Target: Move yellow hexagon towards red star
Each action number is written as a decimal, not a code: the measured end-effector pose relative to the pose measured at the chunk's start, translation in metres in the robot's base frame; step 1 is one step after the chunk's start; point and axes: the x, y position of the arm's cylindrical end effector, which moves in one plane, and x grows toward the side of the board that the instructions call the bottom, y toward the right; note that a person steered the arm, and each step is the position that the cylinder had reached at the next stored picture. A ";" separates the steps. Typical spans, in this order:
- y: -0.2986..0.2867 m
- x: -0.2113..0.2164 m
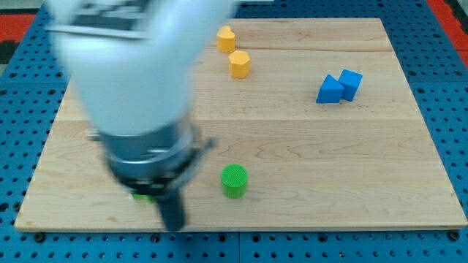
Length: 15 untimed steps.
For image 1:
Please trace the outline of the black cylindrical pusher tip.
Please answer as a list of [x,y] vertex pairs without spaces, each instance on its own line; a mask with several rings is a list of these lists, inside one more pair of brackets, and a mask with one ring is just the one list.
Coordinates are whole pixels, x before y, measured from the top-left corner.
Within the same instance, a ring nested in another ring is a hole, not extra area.
[[179,190],[156,197],[159,212],[166,230],[177,232],[186,223],[184,201]]

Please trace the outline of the grey metal end effector mount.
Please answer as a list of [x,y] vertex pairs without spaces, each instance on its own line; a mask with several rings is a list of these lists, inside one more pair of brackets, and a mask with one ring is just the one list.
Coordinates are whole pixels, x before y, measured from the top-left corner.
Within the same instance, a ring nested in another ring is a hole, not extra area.
[[120,183],[135,194],[159,199],[184,187],[216,147],[216,139],[204,140],[188,115],[141,135],[110,135],[92,126],[87,139],[102,144],[107,165]]

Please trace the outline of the green block under arm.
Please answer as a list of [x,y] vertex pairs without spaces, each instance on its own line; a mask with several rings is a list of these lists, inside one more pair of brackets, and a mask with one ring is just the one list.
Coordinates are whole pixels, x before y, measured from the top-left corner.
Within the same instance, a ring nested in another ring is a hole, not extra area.
[[154,204],[154,203],[155,203],[155,199],[154,199],[152,196],[150,196],[150,195],[131,194],[131,197],[132,197],[134,200],[145,201],[145,202],[150,203],[150,204]]

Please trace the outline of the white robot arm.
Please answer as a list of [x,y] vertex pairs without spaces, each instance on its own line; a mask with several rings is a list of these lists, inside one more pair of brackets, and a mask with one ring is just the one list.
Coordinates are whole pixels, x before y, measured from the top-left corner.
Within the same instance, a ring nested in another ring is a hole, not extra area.
[[181,188],[213,141],[191,120],[190,72],[234,1],[47,1],[48,26],[114,176],[183,228]]

